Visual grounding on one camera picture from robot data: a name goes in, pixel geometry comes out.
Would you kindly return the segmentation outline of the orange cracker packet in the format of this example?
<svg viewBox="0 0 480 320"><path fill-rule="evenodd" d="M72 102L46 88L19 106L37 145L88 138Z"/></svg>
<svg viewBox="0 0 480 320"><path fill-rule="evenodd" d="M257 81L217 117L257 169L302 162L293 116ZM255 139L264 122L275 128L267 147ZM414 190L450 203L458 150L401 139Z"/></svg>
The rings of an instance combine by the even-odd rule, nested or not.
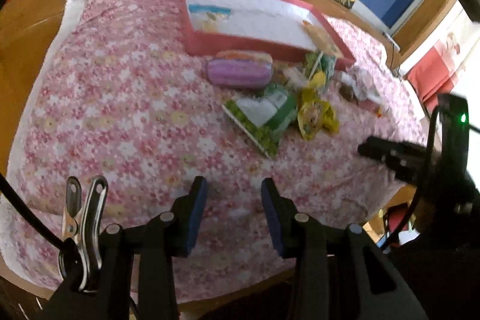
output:
<svg viewBox="0 0 480 320"><path fill-rule="evenodd" d="M310 23L307 20L302 22L302 28L318 50L335 58L343 56L340 40L332 30L328 30L321 25Z"/></svg>

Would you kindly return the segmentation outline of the yellow round snack packet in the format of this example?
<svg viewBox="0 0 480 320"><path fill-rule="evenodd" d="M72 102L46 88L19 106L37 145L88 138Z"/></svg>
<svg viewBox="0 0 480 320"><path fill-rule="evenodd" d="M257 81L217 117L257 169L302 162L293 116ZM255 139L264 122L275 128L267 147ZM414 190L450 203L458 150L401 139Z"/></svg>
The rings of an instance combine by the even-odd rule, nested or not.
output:
<svg viewBox="0 0 480 320"><path fill-rule="evenodd" d="M304 140L312 140L320 131L336 133L339 129L335 109L312 88L302 90L297 121Z"/></svg>

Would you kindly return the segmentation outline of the red white carton box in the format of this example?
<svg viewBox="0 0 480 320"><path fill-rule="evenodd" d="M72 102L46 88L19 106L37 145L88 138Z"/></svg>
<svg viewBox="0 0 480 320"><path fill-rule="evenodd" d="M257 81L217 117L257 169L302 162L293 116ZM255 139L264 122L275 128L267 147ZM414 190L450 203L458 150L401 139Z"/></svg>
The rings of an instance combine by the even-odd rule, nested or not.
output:
<svg viewBox="0 0 480 320"><path fill-rule="evenodd" d="M407 80L426 110L438 104L440 93L449 93L456 83L461 67L461 45L453 32L439 39L413 66Z"/></svg>

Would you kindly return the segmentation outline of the white green snack packet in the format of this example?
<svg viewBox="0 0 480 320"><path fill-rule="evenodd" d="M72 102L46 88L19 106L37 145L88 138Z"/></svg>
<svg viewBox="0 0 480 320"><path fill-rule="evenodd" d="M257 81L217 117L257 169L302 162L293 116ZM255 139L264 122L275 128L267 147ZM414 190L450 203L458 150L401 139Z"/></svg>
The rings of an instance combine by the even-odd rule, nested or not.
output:
<svg viewBox="0 0 480 320"><path fill-rule="evenodd" d="M193 28L203 32L221 32L232 14L228 7L204 4L190 4L188 12Z"/></svg>

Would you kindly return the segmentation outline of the white peach jelly pouch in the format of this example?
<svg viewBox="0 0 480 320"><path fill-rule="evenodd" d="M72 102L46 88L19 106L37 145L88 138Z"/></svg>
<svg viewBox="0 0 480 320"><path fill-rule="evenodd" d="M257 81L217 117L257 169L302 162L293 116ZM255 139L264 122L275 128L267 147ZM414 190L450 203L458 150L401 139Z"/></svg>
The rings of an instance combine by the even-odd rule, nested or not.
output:
<svg viewBox="0 0 480 320"><path fill-rule="evenodd" d="M338 73L339 93L347 101L368 110L379 110L383 99L374 84L374 78L364 69L354 66Z"/></svg>

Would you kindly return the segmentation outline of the silver metal clip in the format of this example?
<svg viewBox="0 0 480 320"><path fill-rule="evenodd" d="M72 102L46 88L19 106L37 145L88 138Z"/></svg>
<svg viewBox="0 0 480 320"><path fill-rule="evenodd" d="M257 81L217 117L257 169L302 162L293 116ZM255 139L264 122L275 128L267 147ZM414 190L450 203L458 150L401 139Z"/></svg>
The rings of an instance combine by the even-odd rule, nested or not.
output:
<svg viewBox="0 0 480 320"><path fill-rule="evenodd" d="M58 267L65 278L77 271L78 290L94 292L103 261L99 249L99 228L107 199L108 182L102 175L91 179L86 197L77 177L67 178Z"/></svg>

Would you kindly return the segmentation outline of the green pea snack bag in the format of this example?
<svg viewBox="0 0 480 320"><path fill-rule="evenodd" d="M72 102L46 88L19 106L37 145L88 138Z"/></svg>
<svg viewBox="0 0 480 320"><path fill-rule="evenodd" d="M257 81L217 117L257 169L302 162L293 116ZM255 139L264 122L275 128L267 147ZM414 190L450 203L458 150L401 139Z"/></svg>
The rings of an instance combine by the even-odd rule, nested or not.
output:
<svg viewBox="0 0 480 320"><path fill-rule="evenodd" d="M276 157L284 132L297 119L298 103L294 93L271 83L254 95L229 99L222 110L266 157Z"/></svg>

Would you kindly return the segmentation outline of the pink shallow tray box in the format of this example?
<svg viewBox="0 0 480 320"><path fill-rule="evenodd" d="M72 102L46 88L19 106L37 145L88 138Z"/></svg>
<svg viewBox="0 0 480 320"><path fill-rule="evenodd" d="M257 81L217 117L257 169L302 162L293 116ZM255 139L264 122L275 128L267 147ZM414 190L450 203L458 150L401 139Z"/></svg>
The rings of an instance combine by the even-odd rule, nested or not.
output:
<svg viewBox="0 0 480 320"><path fill-rule="evenodd" d="M228 7L232 14L221 32L195 30L188 5L204 4ZM313 5L301 0L182 0L185 52L192 56L213 56L239 49L270 54L273 59L303 62L317 48L302 28L304 20L332 30L340 40L343 56L337 68L355 63L355 57L327 19Z"/></svg>

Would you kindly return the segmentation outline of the purple snack packet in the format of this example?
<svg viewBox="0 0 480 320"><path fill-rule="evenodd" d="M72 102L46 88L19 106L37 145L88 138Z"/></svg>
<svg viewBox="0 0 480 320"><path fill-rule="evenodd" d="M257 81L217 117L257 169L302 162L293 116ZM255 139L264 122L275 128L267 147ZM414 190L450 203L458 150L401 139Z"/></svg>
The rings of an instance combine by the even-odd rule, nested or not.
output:
<svg viewBox="0 0 480 320"><path fill-rule="evenodd" d="M206 76L217 86L260 89L272 79L272 65L255 60L214 59L206 65Z"/></svg>

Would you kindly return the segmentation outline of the pink floral quilt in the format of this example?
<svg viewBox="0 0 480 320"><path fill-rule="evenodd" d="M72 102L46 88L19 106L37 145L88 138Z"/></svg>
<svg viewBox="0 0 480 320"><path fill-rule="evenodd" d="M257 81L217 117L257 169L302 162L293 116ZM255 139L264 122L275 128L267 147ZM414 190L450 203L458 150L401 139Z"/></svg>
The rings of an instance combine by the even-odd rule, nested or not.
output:
<svg viewBox="0 0 480 320"><path fill-rule="evenodd" d="M53 232L66 180L109 183L102 221L147 223L208 181L197 244L174 263L180 302L210 299L288 270L274 251L260 200L263 179L330 227L368 221L400 189L384 166L360 157L368 136L425 144L406 87L383 63L384 47L341 19L334 30L373 78L376 115L326 95L339 131L304 140L290 127L267 158L222 110L232 92L210 84L207 61L183 46L181 0L67 0L10 151L7 181Z"/></svg>

